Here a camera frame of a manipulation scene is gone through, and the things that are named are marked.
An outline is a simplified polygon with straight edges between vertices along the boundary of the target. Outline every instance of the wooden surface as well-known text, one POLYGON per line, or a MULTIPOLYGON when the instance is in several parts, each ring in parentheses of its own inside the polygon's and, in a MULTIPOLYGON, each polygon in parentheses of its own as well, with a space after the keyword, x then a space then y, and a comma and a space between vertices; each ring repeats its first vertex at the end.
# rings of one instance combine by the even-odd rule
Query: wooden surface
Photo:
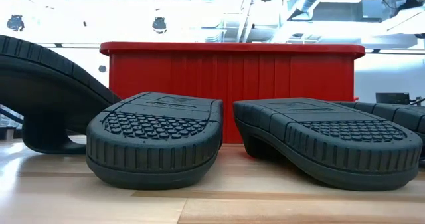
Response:
POLYGON ((341 191, 285 160, 224 145, 200 183, 132 191, 102 183, 84 156, 38 154, 13 140, 0 142, 0 223, 425 223, 425 173, 397 191, 341 191))

